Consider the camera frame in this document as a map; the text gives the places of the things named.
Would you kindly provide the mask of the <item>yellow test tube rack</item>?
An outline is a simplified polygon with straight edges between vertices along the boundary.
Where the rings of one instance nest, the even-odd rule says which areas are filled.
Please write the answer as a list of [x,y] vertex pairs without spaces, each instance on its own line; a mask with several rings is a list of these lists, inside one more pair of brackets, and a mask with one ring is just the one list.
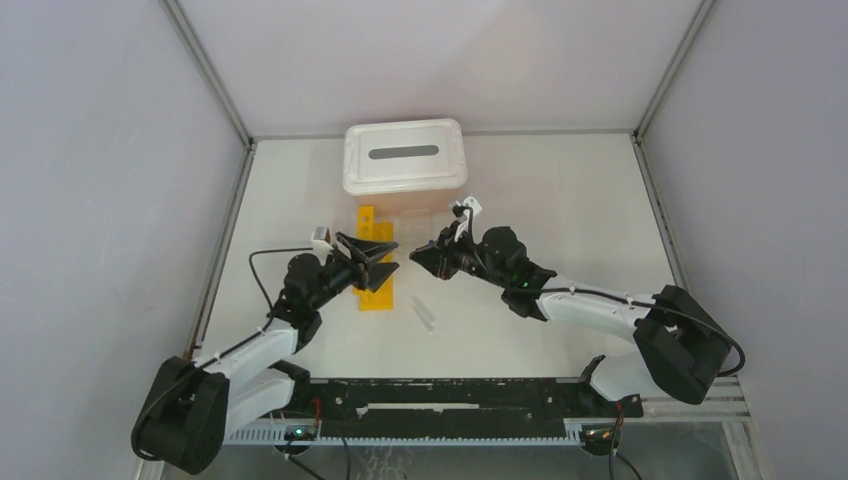
[[[359,206],[356,220],[356,237],[363,240],[390,241],[393,224],[380,220],[371,205]],[[393,279],[387,279],[375,292],[354,289],[360,311],[388,311],[394,307]]]

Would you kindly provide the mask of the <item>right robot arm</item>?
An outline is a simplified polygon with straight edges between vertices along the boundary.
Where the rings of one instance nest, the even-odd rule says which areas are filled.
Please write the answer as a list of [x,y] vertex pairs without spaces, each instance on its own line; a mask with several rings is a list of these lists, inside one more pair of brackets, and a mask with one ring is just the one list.
[[733,339],[685,289],[666,285],[652,295],[591,287],[532,261],[526,246],[507,227],[487,230],[480,242],[459,222],[409,258],[432,276],[450,280],[463,272],[502,290],[501,299],[520,317],[567,323],[632,343],[634,351],[600,355],[587,368],[578,402],[592,416],[605,415],[617,400],[662,392],[690,405],[701,404],[726,368]]

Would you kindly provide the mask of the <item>translucent white bin lid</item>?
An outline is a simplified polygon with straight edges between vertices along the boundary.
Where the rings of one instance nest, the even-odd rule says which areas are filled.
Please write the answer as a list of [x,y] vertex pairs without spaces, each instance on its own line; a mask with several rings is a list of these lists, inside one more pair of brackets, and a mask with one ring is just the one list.
[[342,184],[351,195],[455,190],[467,178],[463,132],[453,119],[360,124],[345,134]]

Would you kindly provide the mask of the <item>pink plastic storage bin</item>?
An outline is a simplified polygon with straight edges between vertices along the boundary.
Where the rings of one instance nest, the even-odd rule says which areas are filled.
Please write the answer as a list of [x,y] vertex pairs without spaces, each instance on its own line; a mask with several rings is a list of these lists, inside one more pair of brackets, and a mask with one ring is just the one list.
[[396,215],[405,211],[429,210],[442,211],[456,201],[462,188],[420,190],[404,192],[377,192],[354,195],[359,205],[373,206],[375,213],[381,216]]

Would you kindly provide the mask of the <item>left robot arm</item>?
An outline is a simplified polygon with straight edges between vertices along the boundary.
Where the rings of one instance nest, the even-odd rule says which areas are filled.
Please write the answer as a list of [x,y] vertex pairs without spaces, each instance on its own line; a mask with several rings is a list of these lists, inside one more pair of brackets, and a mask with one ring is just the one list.
[[231,434],[274,410],[290,417],[311,407],[311,388],[277,369],[322,324],[320,310],[349,288],[374,292],[398,269],[394,241],[342,232],[295,249],[265,322],[209,356],[172,356],[159,367],[130,433],[133,453],[188,474],[204,471]]

